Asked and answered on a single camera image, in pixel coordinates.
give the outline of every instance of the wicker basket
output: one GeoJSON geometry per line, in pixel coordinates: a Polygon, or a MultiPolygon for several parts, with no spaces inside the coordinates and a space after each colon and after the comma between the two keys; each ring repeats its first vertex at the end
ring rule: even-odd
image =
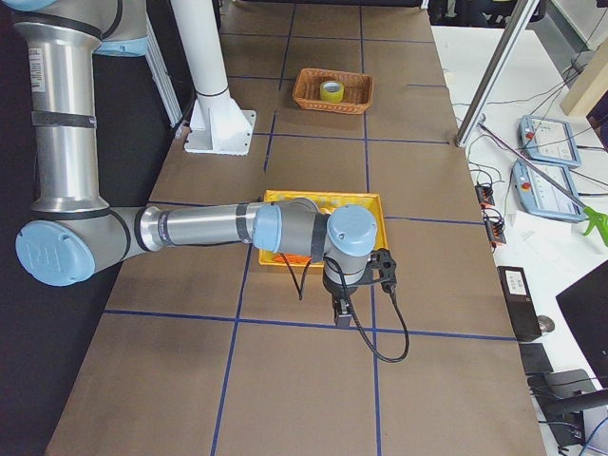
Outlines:
{"type": "Polygon", "coordinates": [[[319,68],[302,68],[295,80],[294,100],[302,109],[363,114],[371,105],[373,79],[367,74],[332,71],[319,68]],[[325,81],[344,84],[344,99],[340,103],[322,102],[319,90],[325,81]]]}

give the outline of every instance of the black chair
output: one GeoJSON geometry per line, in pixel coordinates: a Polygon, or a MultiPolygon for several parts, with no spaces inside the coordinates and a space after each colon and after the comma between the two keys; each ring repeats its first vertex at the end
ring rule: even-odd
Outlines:
{"type": "MultiPolygon", "coordinates": [[[[492,6],[492,10],[488,12],[490,17],[487,20],[487,23],[490,27],[493,27],[493,28],[504,28],[504,26],[506,25],[506,18],[510,17],[511,14],[513,14],[513,9],[515,8],[517,1],[512,0],[509,2],[493,2],[493,3],[495,3],[496,5],[492,6]]],[[[540,21],[544,17],[546,10],[547,10],[547,1],[541,0],[539,2],[539,5],[537,6],[536,10],[532,14],[532,17],[530,17],[530,22],[540,21]]]]}
{"type": "MultiPolygon", "coordinates": [[[[458,25],[468,27],[470,21],[468,18],[468,3],[470,0],[456,0],[456,13],[458,14],[458,25]]],[[[502,2],[490,2],[490,5],[484,10],[484,15],[489,16],[486,18],[488,28],[500,29],[504,28],[507,23],[507,18],[513,14],[513,9],[517,4],[517,0],[509,0],[502,2]]],[[[540,21],[547,9],[547,0],[541,0],[536,10],[530,18],[530,22],[540,21]]]]}

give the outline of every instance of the green tool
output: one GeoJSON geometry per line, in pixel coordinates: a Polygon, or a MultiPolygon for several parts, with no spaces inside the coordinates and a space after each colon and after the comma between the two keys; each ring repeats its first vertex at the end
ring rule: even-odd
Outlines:
{"type": "Polygon", "coordinates": [[[514,149],[509,144],[504,142],[502,138],[500,138],[496,133],[494,133],[492,130],[490,130],[483,123],[479,122],[478,126],[485,133],[487,133],[490,137],[492,137],[494,139],[494,141],[496,141],[498,144],[500,144],[503,147],[506,147],[508,150],[513,152],[515,155],[517,155],[517,157],[522,162],[524,162],[530,169],[534,170],[536,173],[541,175],[544,179],[547,180],[547,182],[549,182],[551,185],[553,185],[555,188],[557,188],[560,192],[562,192],[569,200],[574,202],[577,206],[580,206],[580,208],[582,209],[582,212],[584,212],[585,215],[589,219],[589,226],[587,226],[587,230],[583,233],[583,235],[588,236],[593,231],[594,228],[598,228],[599,235],[601,236],[601,239],[604,241],[604,245],[606,247],[608,247],[608,216],[606,214],[602,214],[601,212],[594,210],[592,207],[589,207],[587,204],[585,204],[580,199],[575,197],[572,193],[570,193],[568,190],[566,190],[561,185],[559,185],[557,182],[555,182],[551,177],[547,176],[546,173],[542,172],[539,169],[539,167],[536,166],[532,161],[530,161],[522,152],[520,152],[517,149],[514,149]]]}

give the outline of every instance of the white desk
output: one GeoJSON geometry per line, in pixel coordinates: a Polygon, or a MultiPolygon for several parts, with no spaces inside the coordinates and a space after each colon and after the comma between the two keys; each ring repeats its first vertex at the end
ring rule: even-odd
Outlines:
{"type": "MultiPolygon", "coordinates": [[[[464,117],[467,106],[459,104],[470,103],[501,33],[501,30],[495,29],[433,28],[457,118],[464,117]]],[[[540,40],[533,31],[528,30],[520,38],[489,101],[525,100],[547,91],[561,81],[560,72],[553,66],[540,40]]],[[[547,103],[536,114],[567,120],[577,134],[588,128],[589,123],[584,118],[565,116],[560,102],[567,90],[565,87],[550,107],[547,103]]],[[[484,110],[487,117],[485,124],[508,143],[517,146],[520,118],[529,114],[547,96],[548,94],[542,95],[528,102],[489,104],[484,110]]],[[[479,129],[476,130],[469,144],[481,134],[479,129]]],[[[601,146],[593,130],[581,133],[576,140],[579,145],[601,146]]],[[[581,150],[580,154],[582,166],[578,171],[602,181],[608,179],[608,154],[594,150],[581,150]]],[[[515,161],[513,154],[500,150],[490,139],[477,141],[470,149],[469,159],[495,166],[506,182],[509,181],[511,166],[515,161]]],[[[492,173],[495,180],[498,179],[498,173],[487,171],[492,173]]],[[[577,189],[583,193],[606,192],[606,188],[584,178],[575,175],[574,179],[577,189]]],[[[481,176],[480,181],[485,181],[485,177],[481,176]]],[[[597,231],[589,237],[581,235],[587,222],[573,226],[572,236],[560,240],[513,229],[511,218],[516,210],[522,208],[514,189],[511,188],[508,195],[506,190],[507,183],[494,185],[496,207],[506,219],[507,241],[507,245],[499,247],[494,254],[496,265],[524,267],[536,313],[547,315],[555,321],[556,329],[538,340],[543,343],[554,370],[585,369],[590,376],[595,376],[568,329],[555,296],[606,261],[608,248],[603,245],[597,231]]],[[[608,212],[608,199],[583,200],[600,212],[608,212]]],[[[542,426],[542,432],[547,454],[557,454],[556,443],[547,426],[542,426]]]]}

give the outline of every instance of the blue joint cap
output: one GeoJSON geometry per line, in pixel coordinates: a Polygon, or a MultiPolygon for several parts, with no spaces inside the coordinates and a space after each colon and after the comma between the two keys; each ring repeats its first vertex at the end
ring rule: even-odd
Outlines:
{"type": "Polygon", "coordinates": [[[378,225],[365,207],[347,204],[333,211],[327,231],[333,245],[342,253],[363,257],[373,250],[378,225]]]}
{"type": "Polygon", "coordinates": [[[37,11],[51,6],[57,0],[2,0],[9,8],[18,11],[37,11]]]}
{"type": "Polygon", "coordinates": [[[26,271],[47,285],[65,287],[95,272],[95,259],[83,240],[54,221],[28,223],[17,235],[15,249],[26,271]]]}
{"type": "Polygon", "coordinates": [[[281,230],[283,218],[281,208],[275,205],[265,205],[257,209],[254,220],[254,245],[259,250],[278,252],[281,245],[281,230]]]}
{"type": "Polygon", "coordinates": [[[109,57],[141,57],[148,51],[148,37],[136,38],[134,40],[104,41],[95,49],[98,55],[109,57]]]}

